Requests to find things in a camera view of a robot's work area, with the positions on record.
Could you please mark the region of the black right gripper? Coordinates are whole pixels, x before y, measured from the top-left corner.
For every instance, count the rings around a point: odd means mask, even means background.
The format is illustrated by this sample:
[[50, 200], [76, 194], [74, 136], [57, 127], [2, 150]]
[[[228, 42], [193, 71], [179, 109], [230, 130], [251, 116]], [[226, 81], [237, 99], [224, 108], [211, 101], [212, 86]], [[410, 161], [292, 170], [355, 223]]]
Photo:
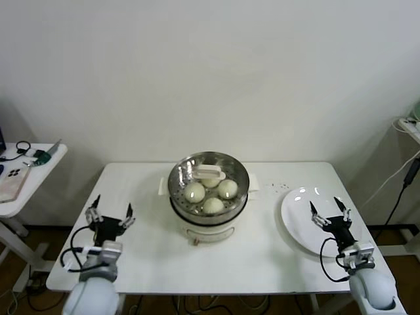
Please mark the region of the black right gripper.
[[350, 227], [352, 225], [350, 209], [339, 198], [334, 197], [334, 200], [341, 211], [341, 215], [325, 219], [318, 214], [314, 204], [310, 202], [312, 221], [317, 226], [323, 227], [323, 231], [333, 234], [338, 245], [353, 245], [355, 239], [350, 232]]

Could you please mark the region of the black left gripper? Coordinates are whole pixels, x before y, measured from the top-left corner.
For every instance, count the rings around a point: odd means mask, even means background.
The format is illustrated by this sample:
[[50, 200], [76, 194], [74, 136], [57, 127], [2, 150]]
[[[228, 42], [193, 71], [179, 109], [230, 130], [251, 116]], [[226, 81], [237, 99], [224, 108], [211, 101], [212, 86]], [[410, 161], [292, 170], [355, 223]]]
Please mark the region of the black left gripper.
[[96, 197], [85, 211], [87, 224], [93, 224], [95, 245], [103, 245], [107, 240], [114, 242], [118, 236], [125, 233], [126, 228], [129, 228], [135, 222], [131, 204], [128, 205], [125, 219], [119, 220], [107, 216], [102, 217], [98, 210], [99, 201], [100, 195]]

